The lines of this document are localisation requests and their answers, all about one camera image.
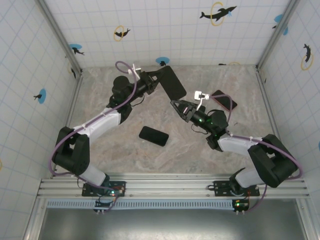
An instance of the blue circle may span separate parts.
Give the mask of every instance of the blue circle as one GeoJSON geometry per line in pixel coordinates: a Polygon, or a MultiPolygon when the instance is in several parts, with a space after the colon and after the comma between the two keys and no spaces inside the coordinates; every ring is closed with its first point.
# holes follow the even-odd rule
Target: blue circle
{"type": "Polygon", "coordinates": [[[164,62],[165,64],[168,64],[170,62],[170,59],[165,57],[165,56],[161,56],[161,57],[158,57],[155,61],[158,64],[160,64],[161,62],[164,62]]]}
{"type": "Polygon", "coordinates": [[[288,27],[286,27],[285,30],[284,30],[284,32],[283,32],[283,35],[284,35],[284,36],[288,34],[288,30],[289,30],[288,27]]]}
{"type": "Polygon", "coordinates": [[[39,94],[41,94],[42,96],[40,98],[38,98],[38,102],[40,104],[43,104],[45,102],[45,100],[46,100],[47,92],[46,92],[46,90],[44,88],[42,88],[40,90],[39,94]]]}
{"type": "Polygon", "coordinates": [[[282,19],[282,14],[276,16],[276,17],[274,18],[274,21],[275,21],[276,23],[279,23],[281,19],[282,19]]]}
{"type": "Polygon", "coordinates": [[[77,49],[82,49],[82,46],[80,44],[72,43],[69,44],[70,48],[77,48],[77,49]]]}

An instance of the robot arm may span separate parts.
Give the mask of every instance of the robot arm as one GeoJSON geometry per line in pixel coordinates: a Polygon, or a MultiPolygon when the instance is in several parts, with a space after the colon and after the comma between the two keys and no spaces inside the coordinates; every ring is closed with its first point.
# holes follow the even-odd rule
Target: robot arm
{"type": "MultiPolygon", "coordinates": [[[[208,99],[207,95],[196,91],[194,98],[208,99]]],[[[264,183],[276,188],[298,169],[287,156],[261,144],[261,142],[270,144],[291,156],[276,136],[272,134],[250,138],[233,136],[227,131],[228,121],[222,110],[211,110],[206,114],[201,102],[197,105],[185,100],[172,100],[171,105],[184,121],[187,123],[191,121],[210,134],[206,140],[211,149],[251,158],[255,168],[242,168],[230,177],[229,187],[233,193],[239,194],[250,186],[264,183]]]]}
{"type": "Polygon", "coordinates": [[[181,92],[185,93],[185,89],[170,66],[151,72],[141,72],[141,69],[136,69],[133,66],[133,72],[129,71],[129,73],[135,74],[138,79],[136,88],[135,84],[130,83],[127,77],[118,76],[113,81],[113,95],[110,97],[106,108],[82,125],[73,128],[63,127],[57,137],[56,145],[63,142],[63,139],[69,134],[75,132],[73,136],[67,138],[57,148],[52,161],[96,186],[109,187],[109,176],[90,163],[90,145],[102,134],[120,125],[129,117],[132,111],[130,103],[142,97],[145,93],[150,95],[159,83],[162,84],[167,94],[170,93],[168,89],[170,86],[164,86],[166,81],[176,84],[181,92]]]}

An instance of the dolphin sticker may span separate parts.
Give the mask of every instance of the dolphin sticker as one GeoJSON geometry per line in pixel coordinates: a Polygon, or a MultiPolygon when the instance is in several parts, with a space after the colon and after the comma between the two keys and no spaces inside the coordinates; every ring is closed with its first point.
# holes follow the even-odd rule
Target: dolphin sticker
{"type": "Polygon", "coordinates": [[[305,62],[307,63],[307,62],[309,61],[309,59],[310,59],[310,56],[311,56],[311,48],[310,48],[310,46],[307,45],[307,44],[304,44],[304,47],[303,47],[303,48],[306,49],[306,54],[305,54],[306,59],[305,59],[305,62]]]}
{"type": "Polygon", "coordinates": [[[205,13],[202,11],[201,12],[201,16],[200,18],[202,19],[203,17],[206,19],[215,19],[215,21],[217,22],[220,18],[223,18],[224,16],[231,16],[231,12],[236,8],[237,6],[232,6],[232,7],[228,7],[227,9],[225,8],[220,8],[218,10],[218,13],[213,14],[213,15],[205,15],[205,13]]]}
{"type": "Polygon", "coordinates": [[[170,59],[167,58],[166,56],[161,56],[161,57],[158,57],[156,60],[155,60],[156,63],[158,63],[160,66],[166,66],[169,62],[170,62],[170,59]]]}
{"type": "Polygon", "coordinates": [[[121,32],[116,32],[116,31],[115,31],[114,34],[117,35],[117,36],[120,37],[120,38],[123,38],[124,36],[126,36],[126,35],[128,34],[129,31],[130,31],[130,29],[127,28],[124,33],[122,33],[122,31],[121,31],[121,32]]]}
{"type": "Polygon", "coordinates": [[[69,44],[69,46],[73,50],[74,54],[85,55],[84,52],[79,51],[79,49],[82,49],[82,46],[80,44],[72,43],[72,44],[69,44]]]}
{"type": "Polygon", "coordinates": [[[73,73],[74,78],[77,79],[76,73],[75,73],[75,71],[74,71],[72,68],[71,68],[71,72],[73,73]]]}
{"type": "Polygon", "coordinates": [[[46,100],[46,96],[47,96],[47,91],[44,88],[42,88],[40,90],[39,94],[35,95],[33,97],[34,97],[34,100],[38,99],[38,102],[40,104],[43,104],[45,102],[45,100],[46,100]]]}

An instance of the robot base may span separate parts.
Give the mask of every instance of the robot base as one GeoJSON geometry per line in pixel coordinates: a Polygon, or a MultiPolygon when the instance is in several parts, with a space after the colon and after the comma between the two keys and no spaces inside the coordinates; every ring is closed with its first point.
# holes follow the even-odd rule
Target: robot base
{"type": "MultiPolygon", "coordinates": [[[[125,181],[109,181],[108,188],[114,189],[115,193],[117,193],[118,197],[124,197],[126,192],[126,183],[125,181]]],[[[114,197],[115,194],[109,190],[105,190],[103,188],[97,188],[91,186],[89,184],[83,184],[82,188],[82,196],[83,197],[114,197]]]]}

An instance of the vent slot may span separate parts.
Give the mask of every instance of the vent slot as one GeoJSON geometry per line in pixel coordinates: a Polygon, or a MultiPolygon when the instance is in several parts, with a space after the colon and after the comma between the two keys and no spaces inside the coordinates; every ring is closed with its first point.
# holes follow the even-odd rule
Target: vent slot
{"type": "MultiPolygon", "coordinates": [[[[95,199],[49,199],[50,209],[105,209],[95,199]]],[[[113,210],[129,209],[224,209],[233,210],[232,200],[219,199],[118,199],[113,210]]]]}

